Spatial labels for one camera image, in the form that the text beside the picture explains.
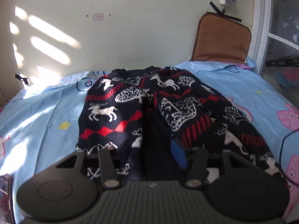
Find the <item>black red white patterned sweater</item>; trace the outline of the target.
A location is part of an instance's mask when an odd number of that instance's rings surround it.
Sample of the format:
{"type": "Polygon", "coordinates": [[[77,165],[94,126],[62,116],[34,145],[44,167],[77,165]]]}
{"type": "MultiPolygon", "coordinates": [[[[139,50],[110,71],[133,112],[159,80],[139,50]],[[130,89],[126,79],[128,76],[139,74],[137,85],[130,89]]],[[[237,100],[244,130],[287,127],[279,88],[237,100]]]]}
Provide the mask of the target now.
{"type": "Polygon", "coordinates": [[[78,119],[76,149],[95,154],[128,144],[118,175],[126,180],[178,180],[173,139],[209,154],[231,150],[282,178],[266,141],[247,117],[217,90],[187,70],[116,69],[88,90],[78,119]]]}

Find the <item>light blue cartoon bed sheet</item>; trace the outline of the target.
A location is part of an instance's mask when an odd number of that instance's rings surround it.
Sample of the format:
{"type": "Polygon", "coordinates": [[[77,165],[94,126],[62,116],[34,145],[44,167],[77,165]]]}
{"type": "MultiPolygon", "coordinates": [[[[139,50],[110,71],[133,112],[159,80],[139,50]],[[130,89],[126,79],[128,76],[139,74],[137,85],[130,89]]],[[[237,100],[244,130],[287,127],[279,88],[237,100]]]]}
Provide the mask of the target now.
{"type": "Polygon", "coordinates": [[[181,179],[118,175],[122,187],[104,189],[98,153],[76,145],[87,92],[111,72],[84,72],[22,90],[1,109],[1,175],[12,178],[15,223],[285,223],[298,212],[298,109],[252,66],[190,61],[172,68],[191,72],[243,112],[282,178],[223,150],[208,153],[197,189],[184,186],[178,164],[181,179]]]}

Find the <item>dark object at bed edge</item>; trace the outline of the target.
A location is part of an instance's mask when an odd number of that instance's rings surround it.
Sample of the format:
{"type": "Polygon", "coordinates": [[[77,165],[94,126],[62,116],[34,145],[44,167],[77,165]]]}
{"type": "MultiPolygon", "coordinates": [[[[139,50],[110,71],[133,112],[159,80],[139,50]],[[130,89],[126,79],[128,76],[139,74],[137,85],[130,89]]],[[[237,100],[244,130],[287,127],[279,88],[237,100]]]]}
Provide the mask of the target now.
{"type": "Polygon", "coordinates": [[[0,182],[0,223],[14,224],[12,178],[9,174],[1,175],[0,182]]]}

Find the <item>brown seat cushion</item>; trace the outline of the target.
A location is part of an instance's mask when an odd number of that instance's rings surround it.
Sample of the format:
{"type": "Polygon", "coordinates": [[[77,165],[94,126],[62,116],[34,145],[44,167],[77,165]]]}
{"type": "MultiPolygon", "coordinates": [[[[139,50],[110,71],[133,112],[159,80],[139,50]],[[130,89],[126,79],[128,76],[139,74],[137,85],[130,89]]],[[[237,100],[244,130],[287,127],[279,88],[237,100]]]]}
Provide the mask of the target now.
{"type": "Polygon", "coordinates": [[[244,65],[250,42],[248,27],[218,14],[206,13],[198,23],[191,61],[244,65]]]}

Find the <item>black tape on wall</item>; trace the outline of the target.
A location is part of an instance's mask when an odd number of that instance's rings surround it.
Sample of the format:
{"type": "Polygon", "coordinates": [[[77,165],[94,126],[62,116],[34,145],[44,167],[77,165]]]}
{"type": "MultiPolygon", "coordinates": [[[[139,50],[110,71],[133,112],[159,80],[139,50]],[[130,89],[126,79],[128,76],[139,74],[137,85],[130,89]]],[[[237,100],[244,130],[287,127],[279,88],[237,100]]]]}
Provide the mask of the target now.
{"type": "Polygon", "coordinates": [[[28,78],[26,77],[22,77],[20,76],[19,74],[16,74],[15,73],[15,78],[18,79],[20,82],[22,82],[23,84],[25,85],[29,85],[29,81],[28,81],[28,78]]]}

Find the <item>small pink wall sticker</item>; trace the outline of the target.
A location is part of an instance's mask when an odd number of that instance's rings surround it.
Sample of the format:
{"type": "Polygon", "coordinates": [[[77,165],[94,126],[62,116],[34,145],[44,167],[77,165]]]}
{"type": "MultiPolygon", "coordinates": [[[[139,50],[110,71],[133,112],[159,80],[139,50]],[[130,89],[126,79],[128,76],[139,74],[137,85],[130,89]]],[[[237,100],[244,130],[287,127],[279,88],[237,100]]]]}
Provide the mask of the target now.
{"type": "Polygon", "coordinates": [[[101,21],[104,19],[104,14],[103,13],[98,13],[93,15],[93,20],[94,21],[101,21]]]}

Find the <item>white door frame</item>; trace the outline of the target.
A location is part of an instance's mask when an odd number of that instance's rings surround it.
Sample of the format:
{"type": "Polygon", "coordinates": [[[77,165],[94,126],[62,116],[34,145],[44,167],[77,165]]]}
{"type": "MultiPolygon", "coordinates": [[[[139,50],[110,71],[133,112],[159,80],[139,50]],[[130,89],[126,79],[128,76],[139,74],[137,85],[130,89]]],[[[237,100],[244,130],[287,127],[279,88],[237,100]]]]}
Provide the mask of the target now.
{"type": "Polygon", "coordinates": [[[254,0],[251,28],[251,43],[248,56],[256,62],[254,72],[261,73],[263,59],[268,43],[268,32],[271,22],[272,1],[254,0]]]}

